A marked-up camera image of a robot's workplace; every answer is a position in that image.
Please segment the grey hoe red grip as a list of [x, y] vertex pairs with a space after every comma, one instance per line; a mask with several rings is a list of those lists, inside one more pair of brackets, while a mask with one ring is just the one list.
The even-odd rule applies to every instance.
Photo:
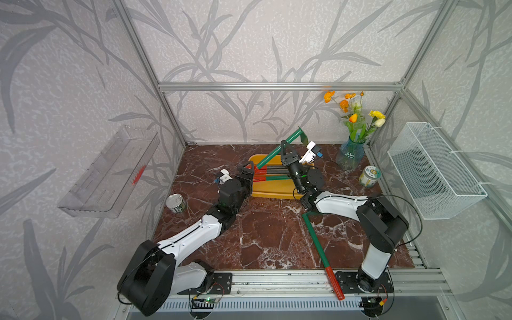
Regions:
[[253, 181], [262, 182], [287, 179], [291, 179], [287, 168], [282, 166], [265, 166], [261, 169], [256, 169]]

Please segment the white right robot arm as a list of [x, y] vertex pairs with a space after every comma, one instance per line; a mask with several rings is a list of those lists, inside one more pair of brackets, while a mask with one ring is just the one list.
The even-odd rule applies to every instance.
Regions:
[[409, 229], [409, 223], [399, 210], [380, 193], [353, 197], [323, 190], [322, 172], [305, 165], [297, 151], [281, 141], [281, 163], [289, 172], [300, 203], [307, 211], [332, 214], [358, 221], [369, 247], [358, 269], [355, 282], [359, 289], [371, 293], [381, 284], [395, 249]]

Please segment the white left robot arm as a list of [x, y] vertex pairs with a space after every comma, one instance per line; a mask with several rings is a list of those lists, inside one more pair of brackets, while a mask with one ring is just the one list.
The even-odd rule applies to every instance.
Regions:
[[254, 163], [245, 163], [237, 175], [220, 183], [218, 200], [196, 223], [158, 243], [151, 240], [141, 243], [117, 284], [117, 297], [124, 297], [126, 304], [150, 316], [169, 295], [210, 290], [214, 269], [200, 261], [187, 265], [182, 262], [233, 225], [243, 203], [252, 194], [254, 174]]

